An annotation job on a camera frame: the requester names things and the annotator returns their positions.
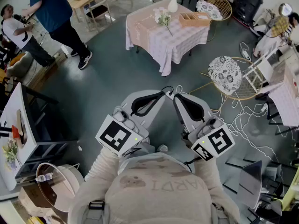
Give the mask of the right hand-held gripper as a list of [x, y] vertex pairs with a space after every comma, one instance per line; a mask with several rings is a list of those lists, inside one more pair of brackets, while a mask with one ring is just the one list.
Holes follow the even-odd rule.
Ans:
[[204, 100], [189, 94], [176, 94], [174, 106], [184, 127], [182, 140], [204, 161], [221, 156], [235, 145], [228, 126], [210, 113]]

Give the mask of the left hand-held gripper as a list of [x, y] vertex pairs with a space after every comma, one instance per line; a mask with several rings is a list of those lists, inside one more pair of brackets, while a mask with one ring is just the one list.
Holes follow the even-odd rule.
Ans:
[[131, 93], [124, 105], [116, 106], [113, 114], [106, 116], [95, 139], [120, 158], [128, 155], [148, 137], [149, 132], [141, 123], [144, 125], [152, 123], [165, 98], [166, 94], [161, 90]]

